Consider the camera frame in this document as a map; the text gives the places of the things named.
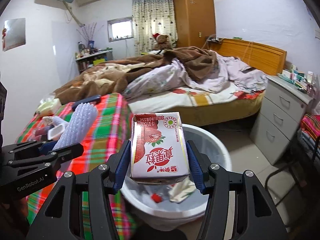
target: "bubble wrap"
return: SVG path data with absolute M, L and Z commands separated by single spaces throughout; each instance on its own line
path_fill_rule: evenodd
M 69 125 L 53 150 L 80 143 L 98 116 L 98 110 L 90 103 L 80 104 L 72 114 Z

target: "plaid blanket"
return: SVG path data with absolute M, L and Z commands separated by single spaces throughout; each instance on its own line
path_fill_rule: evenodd
M 300 127 L 303 132 L 316 141 L 320 136 L 320 115 L 306 113 L 301 120 Z
M 68 103 L 62 106 L 56 115 L 66 121 L 70 121 L 73 113 L 71 110 L 72 104 Z M 84 147 L 84 153 L 82 156 L 72 160 L 68 169 L 75 174 L 91 171 L 97 165 L 105 163 L 111 154 L 120 149 L 123 141 L 130 137 L 132 114 L 127 102 L 120 94 L 114 93 L 101 97 L 101 102 L 96 107 L 99 111 L 98 117 L 81 142 Z M 41 127 L 40 120 L 41 118 L 35 115 L 20 134 L 17 142 L 28 141 L 32 137 L 32 131 Z M 57 172 L 58 179 L 62 174 L 59 171 Z M 30 223 L 33 222 L 54 185 L 55 183 L 28 196 L 28 220 Z M 109 198 L 119 237 L 120 239 L 129 239 L 136 228 L 136 224 L 132 217 L 125 212 L 124 201 L 120 192 L 115 196 L 110 195 Z M 83 214 L 85 239 L 92 239 L 87 192 L 83 194 Z

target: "tissue box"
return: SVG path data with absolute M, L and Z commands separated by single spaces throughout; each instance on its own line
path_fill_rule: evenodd
M 49 116 L 55 114 L 61 107 L 61 102 L 59 98 L 55 98 L 51 101 L 47 101 L 38 106 L 36 113 L 39 117 Z
M 132 119 L 130 177 L 140 184 L 173 184 L 190 174 L 178 112 L 135 114 Z

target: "floral curtain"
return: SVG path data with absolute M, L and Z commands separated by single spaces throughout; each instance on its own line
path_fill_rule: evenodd
M 152 50 L 155 33 L 168 35 L 171 44 L 178 40 L 173 0 L 132 0 L 132 11 L 136 55 Z

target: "window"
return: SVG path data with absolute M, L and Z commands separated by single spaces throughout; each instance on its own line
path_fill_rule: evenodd
M 109 41 L 133 38 L 132 17 L 108 21 Z

